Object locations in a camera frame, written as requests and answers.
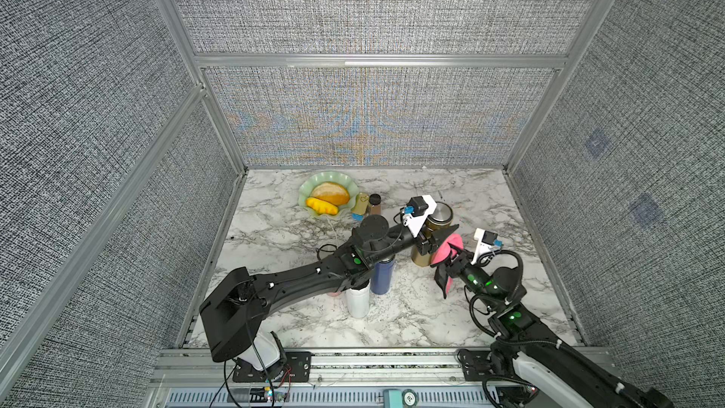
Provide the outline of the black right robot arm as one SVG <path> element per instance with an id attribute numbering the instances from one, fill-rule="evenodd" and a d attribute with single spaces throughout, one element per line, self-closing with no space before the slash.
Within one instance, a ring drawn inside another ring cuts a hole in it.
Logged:
<path id="1" fill-rule="evenodd" d="M 474 254 L 445 245 L 432 257 L 435 281 L 447 292 L 459 279 L 471 291 L 469 313 L 476 326 L 494 339 L 483 385 L 516 383 L 543 391 L 562 407 L 672 407 L 655 388 L 643 391 L 574 349 L 527 309 L 522 299 L 524 264 L 515 251 L 503 255 L 517 261 L 489 274 Z"/>

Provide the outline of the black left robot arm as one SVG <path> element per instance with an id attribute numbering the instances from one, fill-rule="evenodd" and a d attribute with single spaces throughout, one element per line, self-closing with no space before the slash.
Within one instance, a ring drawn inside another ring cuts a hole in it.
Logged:
<path id="1" fill-rule="evenodd" d="M 431 237 L 415 237 L 404 225 L 391 227 L 383 216 L 371 215 L 331 255 L 314 263 L 267 274 L 232 270 L 199 307 L 213 362 L 250 349 L 262 321 L 273 313 L 307 298 L 360 287 L 377 263 L 410 247 L 433 253 L 457 229 L 453 225 Z"/>

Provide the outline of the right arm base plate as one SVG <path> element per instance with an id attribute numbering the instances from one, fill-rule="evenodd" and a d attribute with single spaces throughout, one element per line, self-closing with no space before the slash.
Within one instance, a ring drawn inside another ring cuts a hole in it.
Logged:
<path id="1" fill-rule="evenodd" d="M 484 351 L 458 349 L 455 357 L 467 382 L 483 382 L 493 377 L 512 375 L 509 360 L 496 349 L 494 351 L 490 351 L 490 349 Z"/>

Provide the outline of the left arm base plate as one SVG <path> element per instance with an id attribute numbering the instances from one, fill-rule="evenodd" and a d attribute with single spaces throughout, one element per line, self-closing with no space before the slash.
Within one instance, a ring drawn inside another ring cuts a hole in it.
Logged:
<path id="1" fill-rule="evenodd" d="M 290 351 L 281 360 L 266 371 L 258 371 L 252 364 L 237 359 L 231 380 L 234 383 L 267 383 L 266 376 L 278 385 L 282 378 L 292 383 L 308 383 L 312 370 L 313 353 L 309 351 Z"/>

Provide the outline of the pink cloth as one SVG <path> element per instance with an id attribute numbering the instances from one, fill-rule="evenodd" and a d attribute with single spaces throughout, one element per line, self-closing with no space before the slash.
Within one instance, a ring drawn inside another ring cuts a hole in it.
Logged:
<path id="1" fill-rule="evenodd" d="M 459 234 L 455 233 L 449 236 L 439 249 L 445 249 L 445 251 L 448 251 L 449 249 L 464 249 L 463 238 Z"/>

